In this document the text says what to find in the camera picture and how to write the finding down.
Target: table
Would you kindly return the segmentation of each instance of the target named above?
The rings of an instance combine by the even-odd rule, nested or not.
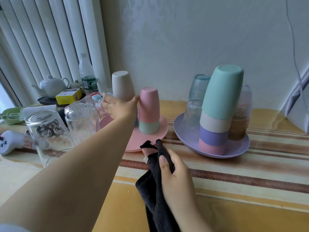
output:
[[[214,231],[308,230],[309,136],[278,111],[254,109],[248,151],[234,159],[212,159],[190,151],[175,135],[173,120],[186,103],[160,101],[160,106],[169,123],[163,143],[192,169],[200,207]],[[7,129],[0,125],[0,132]],[[143,159],[142,152],[124,154],[93,232],[149,231],[134,185],[148,169]],[[0,180],[0,203],[40,169],[35,152],[14,151],[1,159],[0,175],[6,178]]]

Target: person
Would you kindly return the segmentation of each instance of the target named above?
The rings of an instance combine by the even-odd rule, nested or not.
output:
[[[16,191],[0,207],[0,231],[91,231],[133,132],[138,100],[104,94],[102,107],[114,121]],[[181,231],[211,231],[199,211],[188,167],[168,152],[176,170],[172,174],[160,156],[162,187]]]

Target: white sleeve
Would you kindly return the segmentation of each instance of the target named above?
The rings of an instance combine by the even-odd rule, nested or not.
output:
[[[29,232],[29,231],[19,226],[2,224],[0,225],[0,232]]]

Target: white cord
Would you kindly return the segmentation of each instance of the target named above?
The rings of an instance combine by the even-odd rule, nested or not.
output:
[[[299,73],[299,70],[298,70],[298,67],[297,67],[297,64],[296,64],[296,59],[295,59],[295,40],[294,40],[293,27],[292,27],[292,24],[291,24],[291,21],[290,21],[290,18],[289,18],[288,0],[286,0],[286,17],[288,19],[289,28],[290,28],[291,35],[292,35],[293,59],[294,59],[294,65],[295,65],[295,68],[296,68],[296,71],[297,71],[297,78],[298,78],[298,84],[299,84],[299,92],[300,92],[300,96],[301,96],[301,98],[303,100],[303,104],[305,106],[306,112],[307,112],[307,114],[309,116],[309,108],[307,106],[307,103],[306,103],[306,100],[305,100],[305,97],[304,97],[304,94],[303,94],[302,79],[300,78],[300,73]]]

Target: yellow box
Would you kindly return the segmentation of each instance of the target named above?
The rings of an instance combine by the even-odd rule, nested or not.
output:
[[[81,89],[65,89],[56,96],[57,103],[59,105],[71,104],[78,101],[82,97]]]

